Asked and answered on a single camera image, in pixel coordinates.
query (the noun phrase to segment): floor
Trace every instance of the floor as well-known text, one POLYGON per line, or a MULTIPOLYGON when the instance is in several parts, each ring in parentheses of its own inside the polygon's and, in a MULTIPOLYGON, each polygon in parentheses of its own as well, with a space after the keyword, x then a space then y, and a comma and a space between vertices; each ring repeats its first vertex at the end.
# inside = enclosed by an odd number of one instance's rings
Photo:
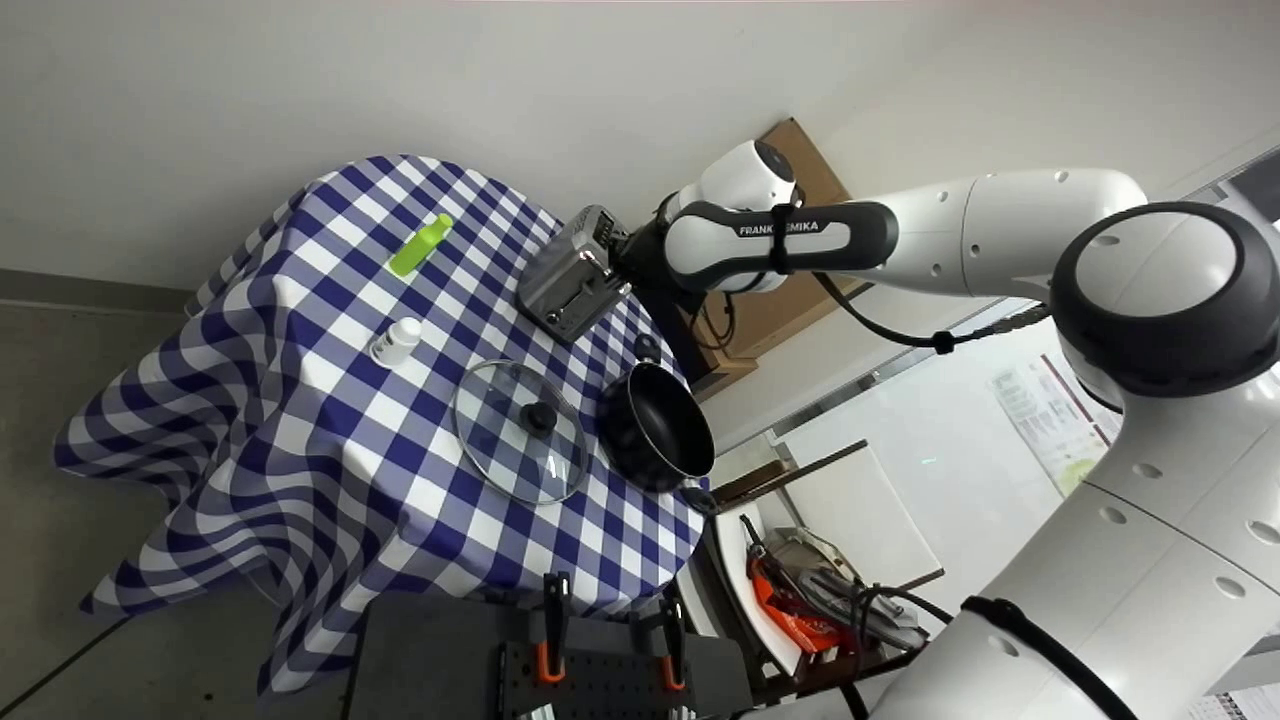
POLYGON ((56 426, 179 318, 159 292, 109 298, 91 283, 41 294, 0 272, 0 714, 339 714, 343 677, 255 699, 275 612, 252 588, 126 624, 78 606, 164 513, 151 489, 50 464, 56 426))

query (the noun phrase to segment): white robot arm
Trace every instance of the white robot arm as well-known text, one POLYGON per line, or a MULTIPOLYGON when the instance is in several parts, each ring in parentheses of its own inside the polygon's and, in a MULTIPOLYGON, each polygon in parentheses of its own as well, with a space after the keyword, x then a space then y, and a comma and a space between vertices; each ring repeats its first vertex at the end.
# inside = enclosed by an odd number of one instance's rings
POLYGON ((897 681, 875 720, 1183 714, 1280 619, 1280 280, 1225 208, 1122 171, 1002 171, 845 208, 670 214, 687 288, 863 266, 1052 305, 1126 433, 1028 546, 897 681))

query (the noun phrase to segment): checkered tablecloth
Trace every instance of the checkered tablecloth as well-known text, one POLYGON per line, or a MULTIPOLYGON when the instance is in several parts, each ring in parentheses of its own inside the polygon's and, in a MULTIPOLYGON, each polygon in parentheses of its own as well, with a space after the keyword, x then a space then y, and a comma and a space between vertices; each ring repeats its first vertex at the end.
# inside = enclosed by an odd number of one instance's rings
POLYGON ((570 571, 586 606, 620 612, 691 557, 700 514, 617 474, 602 444, 587 482, 522 503, 486 482, 447 424, 478 358, 522 358, 575 417, 631 367, 648 333, 624 298, 582 345, 518 317, 522 266, 557 236, 522 192, 426 156, 347 163, 245 241, 202 307, 116 377, 56 444, 56 464, 167 489, 158 537, 88 596, 139 612, 239 571, 270 571, 282 606, 260 683, 303 688, 343 668, 380 592, 522 592, 570 571), (453 236, 410 280, 386 265, 433 214, 453 236), (367 355, 415 317, 403 363, 367 355))

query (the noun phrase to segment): green object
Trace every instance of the green object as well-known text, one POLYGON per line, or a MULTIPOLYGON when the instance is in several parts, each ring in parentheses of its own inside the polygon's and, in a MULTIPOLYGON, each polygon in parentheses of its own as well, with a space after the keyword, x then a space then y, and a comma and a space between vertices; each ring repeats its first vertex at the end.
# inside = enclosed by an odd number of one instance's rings
POLYGON ((426 229, 415 229, 403 247, 390 260, 390 266, 396 274, 412 274, 419 272, 437 247, 446 244, 446 236, 453 232, 453 214, 433 214, 426 229))

